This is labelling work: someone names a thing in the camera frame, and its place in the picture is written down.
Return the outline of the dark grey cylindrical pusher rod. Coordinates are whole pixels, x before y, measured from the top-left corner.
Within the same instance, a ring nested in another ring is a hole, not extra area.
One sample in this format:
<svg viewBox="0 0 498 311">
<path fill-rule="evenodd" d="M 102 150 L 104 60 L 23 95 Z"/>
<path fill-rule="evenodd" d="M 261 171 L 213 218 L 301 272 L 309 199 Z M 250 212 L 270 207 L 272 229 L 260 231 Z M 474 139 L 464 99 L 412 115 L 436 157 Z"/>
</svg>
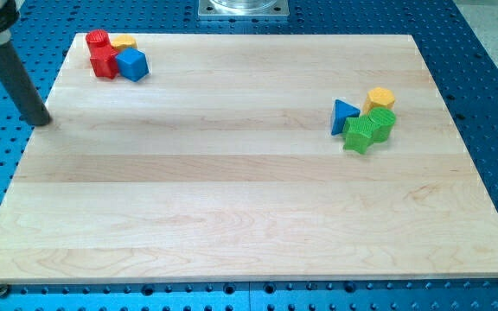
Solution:
<svg viewBox="0 0 498 311">
<path fill-rule="evenodd" d="M 44 126 L 51 122 L 40 94 L 10 41 L 0 45 L 0 81 L 27 124 Z"/>
</svg>

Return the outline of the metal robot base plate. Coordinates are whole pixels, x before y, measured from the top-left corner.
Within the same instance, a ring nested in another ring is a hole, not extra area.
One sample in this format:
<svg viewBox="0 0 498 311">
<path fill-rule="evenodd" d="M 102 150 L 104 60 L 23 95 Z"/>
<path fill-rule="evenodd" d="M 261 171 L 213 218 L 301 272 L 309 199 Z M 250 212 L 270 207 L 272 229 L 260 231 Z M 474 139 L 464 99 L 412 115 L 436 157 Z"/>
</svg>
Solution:
<svg viewBox="0 0 498 311">
<path fill-rule="evenodd" d="M 288 16 L 288 0 L 199 0 L 198 16 Z"/>
</svg>

